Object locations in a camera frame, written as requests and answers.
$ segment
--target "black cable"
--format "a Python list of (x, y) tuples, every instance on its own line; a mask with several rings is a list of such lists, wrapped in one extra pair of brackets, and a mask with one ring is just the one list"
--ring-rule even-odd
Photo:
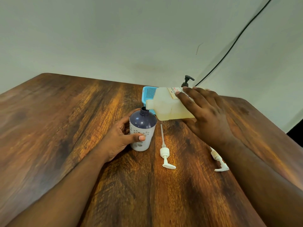
[(217, 65), (206, 75), (204, 76), (204, 78), (199, 82), (201, 83), (203, 80), (205, 80), (205, 78), (207, 76), (210, 75), (210, 73), (213, 72), (213, 70), (216, 69), (216, 67), (222, 62), (222, 60), (224, 60), (224, 58), (227, 56), (227, 54), (230, 52), (230, 50), (233, 48), (233, 46), (235, 45), (235, 43), (238, 41), (239, 37), (242, 35), (242, 33), (245, 31), (245, 29), (250, 25), (250, 23), (252, 23), (252, 21), (263, 11), (263, 9), (265, 9), (265, 7), (271, 2), (271, 0), (269, 0), (265, 6), (250, 20), (250, 22), (248, 22), (248, 24), (244, 27), (244, 29), (240, 32), (240, 34), (238, 35), (237, 39), (234, 41), (233, 45), (230, 47), (230, 49), (227, 51), (227, 53), (224, 55), (224, 57), (219, 61), (219, 63), (217, 63)]

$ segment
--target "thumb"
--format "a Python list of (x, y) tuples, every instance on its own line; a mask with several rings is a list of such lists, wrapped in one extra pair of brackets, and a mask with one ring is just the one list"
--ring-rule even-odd
[(145, 136), (141, 133), (134, 133), (131, 135), (124, 135), (124, 139), (125, 144), (128, 145), (130, 143), (145, 141)]
[(187, 125), (187, 127), (196, 135), (199, 130), (196, 127), (196, 122), (192, 119), (182, 119), (182, 121)]

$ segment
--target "label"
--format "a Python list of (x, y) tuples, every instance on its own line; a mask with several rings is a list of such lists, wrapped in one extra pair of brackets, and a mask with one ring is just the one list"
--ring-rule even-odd
[(176, 97), (176, 95), (175, 95), (176, 92), (182, 92), (182, 93), (184, 93), (185, 95), (188, 96), (188, 94), (186, 94), (186, 93), (183, 91), (182, 87), (168, 87), (167, 89), (169, 90), (169, 92), (170, 92), (170, 94), (172, 95), (172, 98), (173, 98), (173, 99), (178, 99), (178, 97)]

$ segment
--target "person's left arm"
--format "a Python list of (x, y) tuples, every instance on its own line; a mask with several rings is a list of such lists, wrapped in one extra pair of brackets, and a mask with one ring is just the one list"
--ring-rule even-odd
[(128, 144), (145, 140), (143, 134), (128, 134), (129, 117), (136, 110), (116, 122), (77, 167), (7, 226), (76, 226), (103, 164), (111, 161)]

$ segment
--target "hand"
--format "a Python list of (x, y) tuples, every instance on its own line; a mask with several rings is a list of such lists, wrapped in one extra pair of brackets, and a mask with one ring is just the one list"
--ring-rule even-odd
[(197, 87), (183, 87), (183, 90), (194, 102), (182, 92), (176, 92), (176, 96), (195, 116), (195, 119), (183, 119), (195, 135), (214, 149), (237, 140), (229, 128), (223, 100), (216, 92)]
[(128, 144), (145, 140), (145, 136), (141, 133), (129, 134), (129, 117), (138, 110), (140, 108), (131, 111), (116, 122), (100, 142), (103, 151), (108, 155), (108, 162), (123, 151)]

